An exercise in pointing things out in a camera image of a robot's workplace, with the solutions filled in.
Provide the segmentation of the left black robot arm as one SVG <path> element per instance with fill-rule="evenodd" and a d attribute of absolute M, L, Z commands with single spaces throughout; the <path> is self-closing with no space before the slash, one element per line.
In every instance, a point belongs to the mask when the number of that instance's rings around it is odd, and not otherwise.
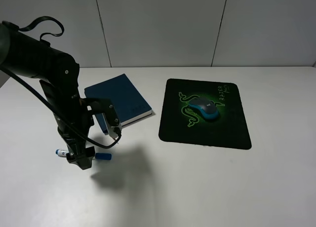
<path fill-rule="evenodd" d="M 92 116 L 79 95 L 79 64 L 74 58 L 3 21 L 0 25 L 0 67 L 16 75 L 39 79 L 49 104 L 55 109 L 58 133 L 67 144 L 67 161 L 82 170 L 91 168 L 94 148 L 87 148 L 86 140 L 67 126 L 70 123 L 83 135 L 88 135 L 93 125 Z"/>

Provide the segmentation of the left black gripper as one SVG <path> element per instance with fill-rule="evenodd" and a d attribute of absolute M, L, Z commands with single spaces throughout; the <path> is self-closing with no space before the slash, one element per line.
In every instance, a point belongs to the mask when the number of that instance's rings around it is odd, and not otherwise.
<path fill-rule="evenodd" d="M 84 135 L 88 134 L 91 126 L 87 108 L 80 101 L 78 84 L 59 82 L 53 85 L 44 80 L 39 82 L 47 101 L 55 109 L 53 114 L 58 125 L 58 132 L 71 149 L 71 152 L 66 154 L 66 160 L 82 170 L 91 168 L 95 157 L 94 146 L 85 148 L 86 140 L 67 126 L 67 123 L 71 124 Z"/>

